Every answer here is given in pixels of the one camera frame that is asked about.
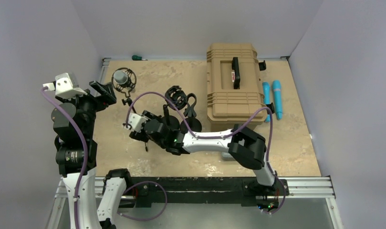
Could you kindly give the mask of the silver microphone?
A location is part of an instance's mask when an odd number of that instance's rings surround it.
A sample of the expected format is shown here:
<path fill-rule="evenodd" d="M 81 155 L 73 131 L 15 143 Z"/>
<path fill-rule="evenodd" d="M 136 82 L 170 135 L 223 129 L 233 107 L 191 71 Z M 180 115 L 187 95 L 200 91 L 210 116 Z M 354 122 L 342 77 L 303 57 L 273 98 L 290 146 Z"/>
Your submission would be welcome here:
<path fill-rule="evenodd" d="M 127 72 L 123 70 L 117 70 L 113 73 L 113 80 L 118 84 L 118 85 L 127 85 L 129 81 L 129 76 Z"/>

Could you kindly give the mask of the tripod stand with shock mount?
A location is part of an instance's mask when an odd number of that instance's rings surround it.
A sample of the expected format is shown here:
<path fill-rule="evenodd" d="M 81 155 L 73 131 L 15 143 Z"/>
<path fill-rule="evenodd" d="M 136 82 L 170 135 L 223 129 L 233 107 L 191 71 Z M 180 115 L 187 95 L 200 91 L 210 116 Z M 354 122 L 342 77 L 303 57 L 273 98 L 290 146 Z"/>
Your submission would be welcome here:
<path fill-rule="evenodd" d="M 129 105 L 130 109 L 133 111 L 133 113 L 136 114 L 135 108 L 131 107 L 133 100 L 131 99 L 131 95 L 130 95 L 130 93 L 135 90 L 136 75 L 131 69 L 126 68 L 126 67 L 121 67 L 121 68 L 118 68 L 117 70 L 123 70 L 123 71 L 127 72 L 128 76 L 129 76 L 128 84 L 127 85 L 118 85 L 113 80 L 113 76 L 111 78 L 111 82 L 115 84 L 115 90 L 116 91 L 125 95 L 125 99 L 122 99 L 123 105 Z M 148 151 L 147 143 L 145 143 L 145 150 Z"/>

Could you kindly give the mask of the round base shock mount stand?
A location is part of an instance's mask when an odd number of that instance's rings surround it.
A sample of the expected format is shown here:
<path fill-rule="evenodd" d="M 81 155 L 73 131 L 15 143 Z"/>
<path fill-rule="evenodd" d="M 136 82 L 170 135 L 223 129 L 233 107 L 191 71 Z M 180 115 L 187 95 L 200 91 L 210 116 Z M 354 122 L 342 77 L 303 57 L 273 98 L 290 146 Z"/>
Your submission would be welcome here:
<path fill-rule="evenodd" d="M 165 97 L 169 99 L 178 110 L 181 110 L 188 104 L 187 95 L 178 85 L 170 87 L 166 91 Z M 169 114 L 168 107 L 168 104 L 163 105 L 164 116 L 162 117 L 162 121 L 171 129 L 179 129 L 180 123 L 175 116 Z"/>

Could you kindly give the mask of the round base clip stand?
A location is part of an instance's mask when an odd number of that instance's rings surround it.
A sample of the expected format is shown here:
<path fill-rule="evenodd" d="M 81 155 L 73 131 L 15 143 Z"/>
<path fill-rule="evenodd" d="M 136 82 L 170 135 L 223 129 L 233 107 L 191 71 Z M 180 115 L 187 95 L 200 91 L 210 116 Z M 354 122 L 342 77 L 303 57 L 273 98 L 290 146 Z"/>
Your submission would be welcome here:
<path fill-rule="evenodd" d="M 189 93 L 187 95 L 187 102 L 188 100 L 193 97 L 194 98 L 194 102 L 192 105 L 190 105 L 189 103 L 187 103 L 187 108 L 185 109 L 183 115 L 185 117 L 185 120 L 188 124 L 188 126 L 190 127 L 190 129 L 193 131 L 193 132 L 201 132 L 202 131 L 202 124 L 201 122 L 197 119 L 197 113 L 196 111 L 194 110 L 195 108 L 195 105 L 197 104 L 197 97 L 194 93 Z"/>

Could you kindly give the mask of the tan tool case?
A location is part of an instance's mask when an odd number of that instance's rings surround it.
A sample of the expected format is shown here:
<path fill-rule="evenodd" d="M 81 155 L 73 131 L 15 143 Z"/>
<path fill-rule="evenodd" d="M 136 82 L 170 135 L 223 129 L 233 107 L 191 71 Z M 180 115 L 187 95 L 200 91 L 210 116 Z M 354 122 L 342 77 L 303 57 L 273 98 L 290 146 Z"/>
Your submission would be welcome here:
<path fill-rule="evenodd" d="M 261 71 L 251 43 L 213 43 L 207 49 L 207 117 L 212 132 L 244 124 L 266 107 Z"/>

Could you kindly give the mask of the blue microphone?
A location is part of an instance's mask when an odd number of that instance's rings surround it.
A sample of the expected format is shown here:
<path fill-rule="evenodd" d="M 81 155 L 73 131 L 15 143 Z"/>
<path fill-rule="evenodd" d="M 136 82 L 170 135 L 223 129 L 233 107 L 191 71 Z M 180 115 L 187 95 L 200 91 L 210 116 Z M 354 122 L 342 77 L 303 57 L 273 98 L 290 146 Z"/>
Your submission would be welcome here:
<path fill-rule="evenodd" d="M 274 95 L 275 102 L 275 113 L 278 120 L 282 119 L 283 109 L 282 109 L 282 86 L 279 80 L 272 82 L 272 91 Z"/>
<path fill-rule="evenodd" d="M 264 93 L 264 102 L 266 106 L 271 110 L 271 112 L 274 112 L 274 106 L 273 103 L 270 100 L 270 92 L 271 92 L 271 87 L 268 82 L 263 82 L 262 83 L 262 88 L 263 88 L 263 93 Z"/>

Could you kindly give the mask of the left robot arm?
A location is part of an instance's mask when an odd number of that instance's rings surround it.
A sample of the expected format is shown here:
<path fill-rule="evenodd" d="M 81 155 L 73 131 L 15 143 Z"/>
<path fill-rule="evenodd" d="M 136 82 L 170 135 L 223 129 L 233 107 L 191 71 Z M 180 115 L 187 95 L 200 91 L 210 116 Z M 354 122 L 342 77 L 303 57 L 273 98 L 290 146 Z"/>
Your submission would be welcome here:
<path fill-rule="evenodd" d="M 97 112 L 115 104 L 116 96 L 112 83 L 92 81 L 89 85 L 99 96 L 74 86 L 68 79 L 55 83 L 55 97 L 61 101 L 51 114 L 57 134 L 56 163 L 68 195 L 71 228 L 114 229 L 121 196 L 132 191 L 133 182 L 126 168 L 110 170 L 104 178 L 101 202 L 96 202 L 94 124 Z"/>

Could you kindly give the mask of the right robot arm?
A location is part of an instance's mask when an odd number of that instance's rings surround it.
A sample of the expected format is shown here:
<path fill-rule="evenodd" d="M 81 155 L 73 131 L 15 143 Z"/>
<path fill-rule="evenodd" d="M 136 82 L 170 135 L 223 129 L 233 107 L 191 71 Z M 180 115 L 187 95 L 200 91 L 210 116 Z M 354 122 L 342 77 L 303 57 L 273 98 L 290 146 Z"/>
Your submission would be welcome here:
<path fill-rule="evenodd" d="M 256 179 L 247 185 L 256 195 L 285 195 L 282 181 L 272 169 L 266 139 L 253 130 L 234 125 L 220 132 L 190 132 L 172 129 L 159 117 L 131 113 L 124 123 L 130 137 L 144 143 L 152 141 L 173 155 L 204 151 L 229 153 L 242 167 L 254 172 Z"/>

